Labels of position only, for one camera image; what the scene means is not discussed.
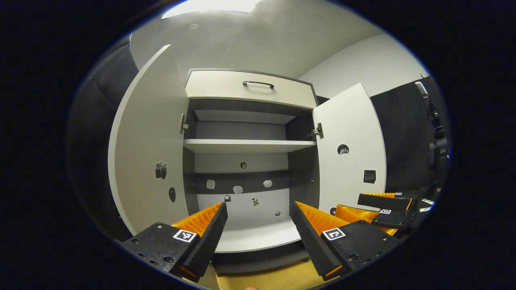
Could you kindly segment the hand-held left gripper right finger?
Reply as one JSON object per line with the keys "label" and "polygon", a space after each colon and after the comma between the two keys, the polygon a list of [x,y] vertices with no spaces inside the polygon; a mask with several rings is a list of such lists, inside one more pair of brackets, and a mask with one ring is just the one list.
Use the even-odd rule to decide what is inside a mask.
{"label": "hand-held left gripper right finger", "polygon": [[358,272],[401,243],[364,219],[348,222],[302,202],[291,202],[289,214],[324,281]]}

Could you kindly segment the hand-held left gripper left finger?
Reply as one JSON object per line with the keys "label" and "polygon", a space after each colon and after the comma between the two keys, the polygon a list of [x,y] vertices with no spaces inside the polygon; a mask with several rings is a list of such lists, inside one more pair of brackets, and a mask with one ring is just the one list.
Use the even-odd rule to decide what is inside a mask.
{"label": "hand-held left gripper left finger", "polygon": [[164,272],[199,282],[212,261],[227,218],[227,204],[219,202],[172,225],[151,224],[121,246]]}

